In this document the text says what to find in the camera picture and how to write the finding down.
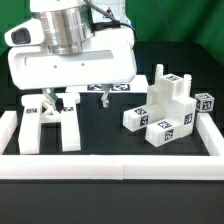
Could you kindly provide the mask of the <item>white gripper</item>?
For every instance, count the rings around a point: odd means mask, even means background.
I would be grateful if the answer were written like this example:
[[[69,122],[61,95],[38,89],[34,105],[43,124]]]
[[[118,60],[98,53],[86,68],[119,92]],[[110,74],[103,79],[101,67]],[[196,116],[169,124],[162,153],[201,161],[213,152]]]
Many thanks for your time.
[[[111,85],[128,83],[137,68],[130,28],[107,29],[83,43],[81,53],[55,55],[45,46],[14,47],[8,53],[13,83],[21,90],[42,89],[56,109],[53,88],[103,84],[102,106],[109,105]]]

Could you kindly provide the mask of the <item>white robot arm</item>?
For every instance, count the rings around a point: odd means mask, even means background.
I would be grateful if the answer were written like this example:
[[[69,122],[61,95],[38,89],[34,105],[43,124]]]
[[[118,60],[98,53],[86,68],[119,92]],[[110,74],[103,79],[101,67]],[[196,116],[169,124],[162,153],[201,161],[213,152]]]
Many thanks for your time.
[[[13,83],[40,89],[52,102],[60,87],[113,84],[136,75],[136,31],[125,0],[30,0],[32,18],[5,33]]]

